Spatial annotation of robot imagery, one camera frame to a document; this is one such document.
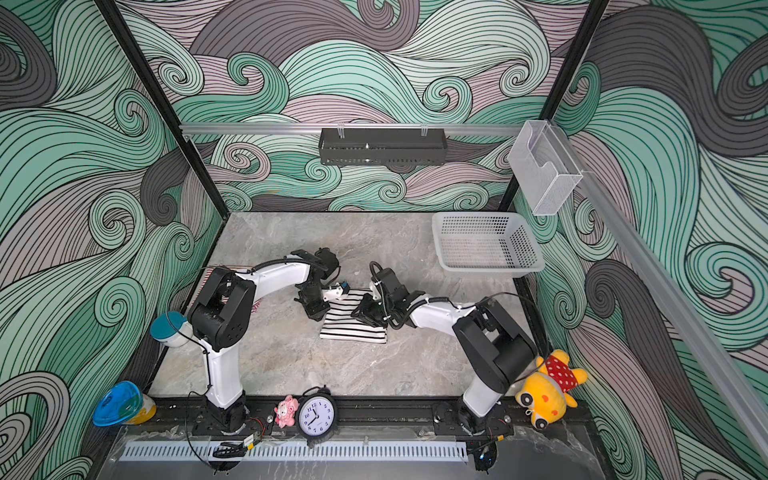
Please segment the black white striped tank top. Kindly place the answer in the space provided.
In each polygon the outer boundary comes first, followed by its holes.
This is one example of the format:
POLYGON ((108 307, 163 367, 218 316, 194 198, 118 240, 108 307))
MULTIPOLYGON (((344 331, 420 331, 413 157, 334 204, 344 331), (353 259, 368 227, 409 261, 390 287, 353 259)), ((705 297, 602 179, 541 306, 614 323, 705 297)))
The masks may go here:
POLYGON ((374 327, 352 317, 352 312, 367 293, 368 290, 351 289, 345 300, 329 302, 331 308, 323 317, 319 337, 323 340, 386 344, 384 327, 374 327))

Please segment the red white striped tank top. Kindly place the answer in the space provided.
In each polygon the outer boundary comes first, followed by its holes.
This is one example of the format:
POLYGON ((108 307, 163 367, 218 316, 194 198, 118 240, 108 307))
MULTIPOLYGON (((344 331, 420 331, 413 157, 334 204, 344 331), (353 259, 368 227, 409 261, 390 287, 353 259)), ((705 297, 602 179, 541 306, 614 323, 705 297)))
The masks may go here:
MULTIPOLYGON (((197 299, 198 299, 198 297, 199 297, 199 295, 200 295, 200 293, 202 291, 202 288, 207 283, 207 281, 208 281, 208 279, 209 279, 209 277, 210 277, 210 275, 211 275, 211 273, 213 272, 214 269, 215 269, 214 266, 209 266, 209 267, 206 267, 205 269, 202 270, 201 279, 198 282, 197 289, 195 291, 195 294, 193 295, 193 298, 189 301, 189 307, 191 307, 197 301, 197 299)), ((252 305, 252 308, 251 308, 251 313, 252 314, 255 314, 257 312, 257 310, 259 309, 260 304, 261 304, 261 300, 260 299, 257 299, 257 300, 254 301, 254 303, 252 305)))

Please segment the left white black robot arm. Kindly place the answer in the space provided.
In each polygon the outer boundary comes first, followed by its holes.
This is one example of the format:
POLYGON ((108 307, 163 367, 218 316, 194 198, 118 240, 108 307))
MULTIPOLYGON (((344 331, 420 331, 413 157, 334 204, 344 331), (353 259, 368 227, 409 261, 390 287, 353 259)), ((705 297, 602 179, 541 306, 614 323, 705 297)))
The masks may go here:
POLYGON ((206 408, 222 433, 235 434, 246 422, 238 343, 248 330, 254 303, 284 288, 295 287, 296 301, 305 314, 320 321, 330 310, 322 290, 338 269, 336 255, 321 248, 314 253, 295 250, 245 272, 225 267, 212 270, 187 321, 206 355, 206 408))

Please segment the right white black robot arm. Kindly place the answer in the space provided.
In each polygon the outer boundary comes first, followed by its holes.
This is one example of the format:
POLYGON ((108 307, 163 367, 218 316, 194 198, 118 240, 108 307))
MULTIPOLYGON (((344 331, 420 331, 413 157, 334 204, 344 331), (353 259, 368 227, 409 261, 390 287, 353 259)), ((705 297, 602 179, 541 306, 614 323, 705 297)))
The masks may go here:
POLYGON ((369 263, 372 292, 353 316, 371 326, 430 329, 454 337, 474 377, 459 406, 463 422, 483 420, 538 354, 532 338, 494 294, 458 304, 445 296, 409 291, 395 272, 369 263))

